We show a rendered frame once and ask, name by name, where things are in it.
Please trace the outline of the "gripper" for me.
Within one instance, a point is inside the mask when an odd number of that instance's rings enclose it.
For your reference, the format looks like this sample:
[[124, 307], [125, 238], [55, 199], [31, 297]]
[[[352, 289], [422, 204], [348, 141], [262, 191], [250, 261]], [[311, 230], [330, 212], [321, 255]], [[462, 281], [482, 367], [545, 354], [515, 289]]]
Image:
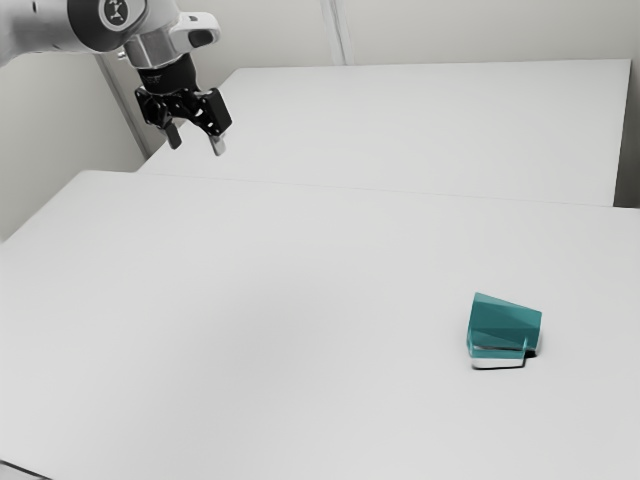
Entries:
[[135, 98], [142, 117], [165, 136], [171, 149], [178, 149], [182, 139], [167, 105], [157, 98], [176, 95], [176, 112], [208, 137], [213, 152], [221, 156], [226, 151], [224, 135], [233, 121], [219, 89], [200, 91], [196, 82], [196, 68], [190, 55], [155, 69], [138, 69], [142, 85]]

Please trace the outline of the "teal faceted mug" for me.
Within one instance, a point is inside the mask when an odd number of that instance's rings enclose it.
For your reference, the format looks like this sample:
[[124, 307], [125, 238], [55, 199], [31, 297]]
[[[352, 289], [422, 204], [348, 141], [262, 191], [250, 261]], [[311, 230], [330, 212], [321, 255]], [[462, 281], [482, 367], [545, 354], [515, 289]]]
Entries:
[[526, 366], [541, 345], [542, 312], [480, 292], [474, 294], [466, 348], [475, 370]]

